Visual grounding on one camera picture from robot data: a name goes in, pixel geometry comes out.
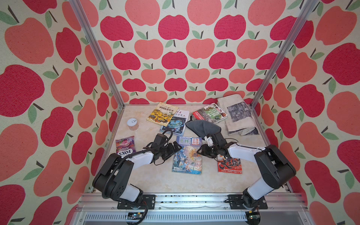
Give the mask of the blue sunflower magazine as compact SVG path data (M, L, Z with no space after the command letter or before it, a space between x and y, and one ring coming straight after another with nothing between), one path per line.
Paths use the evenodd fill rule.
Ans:
M174 156L172 172L201 175L202 157L197 151L202 146L202 139L178 136L176 142L181 149Z

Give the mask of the red manga book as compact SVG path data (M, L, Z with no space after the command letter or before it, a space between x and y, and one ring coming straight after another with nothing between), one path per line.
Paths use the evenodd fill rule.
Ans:
M238 158L224 157L219 155L217 157L217 169L219 173L242 174L241 160Z

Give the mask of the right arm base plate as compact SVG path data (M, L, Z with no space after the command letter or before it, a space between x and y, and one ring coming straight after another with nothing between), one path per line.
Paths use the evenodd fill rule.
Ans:
M224 201L231 210L267 210L268 205L264 197L254 200L248 195L228 195Z

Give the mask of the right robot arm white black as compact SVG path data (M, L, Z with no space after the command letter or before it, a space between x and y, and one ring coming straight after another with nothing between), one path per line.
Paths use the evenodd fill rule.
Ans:
M256 163L261 177L246 188L238 202L245 208L257 208L259 200L279 189L296 175L296 169L275 145L249 147L237 142L227 142L220 132L206 135L206 142L198 154L217 159L218 156L237 158Z

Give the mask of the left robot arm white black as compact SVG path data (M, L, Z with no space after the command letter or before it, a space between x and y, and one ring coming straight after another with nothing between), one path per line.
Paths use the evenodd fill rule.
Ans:
M157 134L154 141L141 151L125 156L112 153L95 175L92 186L101 192L104 199L141 204L143 191L128 183L131 173L142 166L154 164L159 158L167 161L179 152L182 147L177 142L170 142L172 135Z

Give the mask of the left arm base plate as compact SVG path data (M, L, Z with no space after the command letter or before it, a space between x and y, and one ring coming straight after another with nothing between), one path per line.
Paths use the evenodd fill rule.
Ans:
M148 207L148 210L153 210L155 208L156 195L140 195L135 202L130 202L129 200L121 199L118 202L118 210L145 210Z

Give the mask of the grey microfibre cloth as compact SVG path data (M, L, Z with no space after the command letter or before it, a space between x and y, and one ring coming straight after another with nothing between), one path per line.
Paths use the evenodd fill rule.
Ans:
M213 135L221 132L221 127L205 120L190 120L185 123L186 127L205 140L207 135Z

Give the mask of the yellow picture book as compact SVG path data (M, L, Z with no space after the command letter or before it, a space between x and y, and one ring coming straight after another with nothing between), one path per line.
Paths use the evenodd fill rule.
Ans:
M178 109L177 106L159 102L146 120L166 127L177 113Z

